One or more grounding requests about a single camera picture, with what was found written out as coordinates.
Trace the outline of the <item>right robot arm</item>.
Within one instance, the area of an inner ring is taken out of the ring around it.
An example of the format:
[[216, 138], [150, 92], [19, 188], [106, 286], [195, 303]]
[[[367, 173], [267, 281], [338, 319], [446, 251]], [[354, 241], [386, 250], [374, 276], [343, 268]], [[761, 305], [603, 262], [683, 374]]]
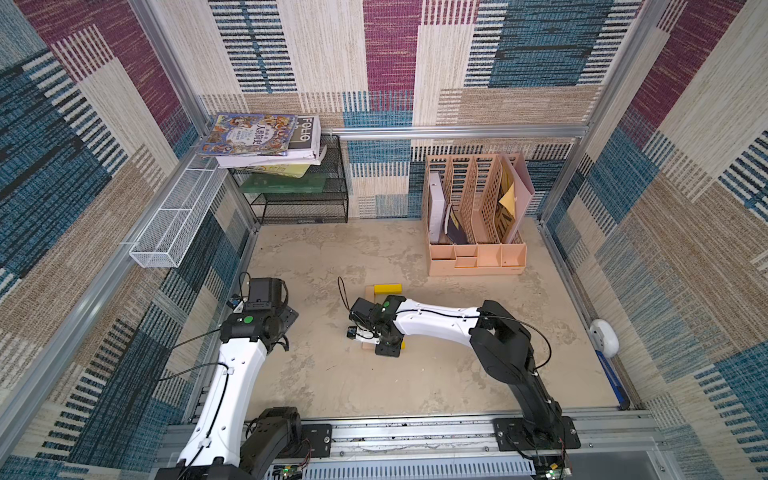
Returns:
[[511, 439], [520, 431], [525, 448], [581, 446], [571, 419], [563, 415], [539, 375], [531, 343], [534, 328], [498, 302], [452, 308], [389, 295], [381, 304], [359, 298], [348, 312], [354, 325], [347, 337], [374, 345], [380, 356], [398, 357], [407, 336], [434, 337], [471, 348], [485, 373], [510, 389], [522, 411], [522, 418], [502, 429], [499, 437]]

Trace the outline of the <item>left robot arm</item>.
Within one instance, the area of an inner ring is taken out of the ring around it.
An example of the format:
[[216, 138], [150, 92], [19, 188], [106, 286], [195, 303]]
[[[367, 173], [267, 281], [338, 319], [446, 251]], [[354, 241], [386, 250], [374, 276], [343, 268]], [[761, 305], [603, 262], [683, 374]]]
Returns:
[[194, 430], [173, 467], [157, 479], [261, 479], [283, 450], [301, 444], [301, 417], [295, 407], [265, 410], [245, 433], [248, 402], [267, 356], [289, 349], [287, 330], [298, 318], [279, 278], [248, 282], [240, 311], [221, 324], [220, 345], [210, 389]]

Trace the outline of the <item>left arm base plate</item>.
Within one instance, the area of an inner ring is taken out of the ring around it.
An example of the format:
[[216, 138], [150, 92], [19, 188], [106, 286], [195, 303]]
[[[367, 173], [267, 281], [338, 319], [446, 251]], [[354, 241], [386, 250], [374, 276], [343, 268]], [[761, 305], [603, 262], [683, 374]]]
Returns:
[[258, 422], [246, 429], [240, 457], [242, 462], [265, 460], [268, 454], [277, 459], [327, 458], [331, 440], [330, 424], [302, 425], [296, 429], [284, 420]]

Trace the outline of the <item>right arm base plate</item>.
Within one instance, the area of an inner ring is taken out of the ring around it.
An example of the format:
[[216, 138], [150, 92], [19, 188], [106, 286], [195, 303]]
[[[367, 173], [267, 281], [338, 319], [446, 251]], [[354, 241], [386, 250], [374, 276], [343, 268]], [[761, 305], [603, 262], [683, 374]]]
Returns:
[[560, 417], [547, 428], [535, 426], [521, 417], [495, 418], [492, 426], [500, 451], [561, 451], [562, 448], [570, 451], [582, 447], [569, 416]]

